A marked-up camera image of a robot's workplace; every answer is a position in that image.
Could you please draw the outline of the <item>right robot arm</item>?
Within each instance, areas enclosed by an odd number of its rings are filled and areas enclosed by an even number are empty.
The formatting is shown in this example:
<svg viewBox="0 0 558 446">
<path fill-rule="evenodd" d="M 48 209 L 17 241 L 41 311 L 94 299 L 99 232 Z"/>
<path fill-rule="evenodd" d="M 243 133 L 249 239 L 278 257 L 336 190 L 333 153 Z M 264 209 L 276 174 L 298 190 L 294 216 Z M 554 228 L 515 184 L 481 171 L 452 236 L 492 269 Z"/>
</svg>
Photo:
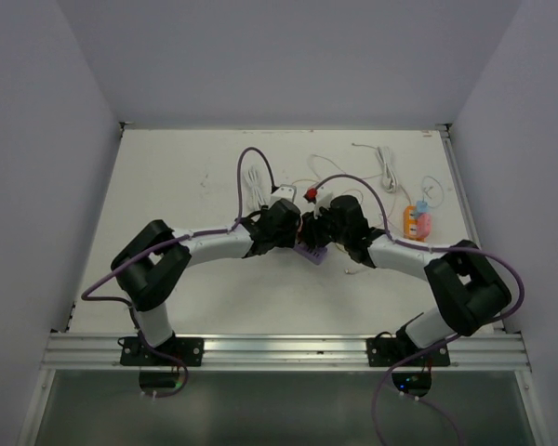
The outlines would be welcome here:
<svg viewBox="0 0 558 446">
<path fill-rule="evenodd" d="M 450 336 L 473 335 L 512 301 L 508 286 L 473 242 L 432 249 L 425 243 L 399 243 L 386 230 L 370 226 L 351 195 L 305 213 L 299 238 L 312 249 L 339 244 L 358 264 L 394 270 L 430 286 L 435 308 L 404 324 L 390 339 L 375 337 L 376 351 L 406 364 L 419 363 L 429 347 Z"/>
</svg>

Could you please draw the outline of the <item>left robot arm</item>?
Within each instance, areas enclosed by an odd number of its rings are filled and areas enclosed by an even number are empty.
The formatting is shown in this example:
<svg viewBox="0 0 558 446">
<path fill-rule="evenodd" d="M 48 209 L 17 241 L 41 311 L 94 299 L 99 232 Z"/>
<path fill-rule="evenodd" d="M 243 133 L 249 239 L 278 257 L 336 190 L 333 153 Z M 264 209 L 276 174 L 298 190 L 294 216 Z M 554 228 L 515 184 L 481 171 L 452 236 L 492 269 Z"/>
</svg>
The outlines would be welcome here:
<svg viewBox="0 0 558 446">
<path fill-rule="evenodd" d="M 141 352 L 153 364 L 169 362 L 175 352 L 166 300 L 185 269 L 206 262 L 264 256 L 274 248 L 295 245 L 300 210 L 281 199 L 259 216 L 242 217 L 231 230 L 201 230 L 178 236 L 164 221 L 154 220 L 111 264 L 128 295 L 144 341 Z"/>
</svg>

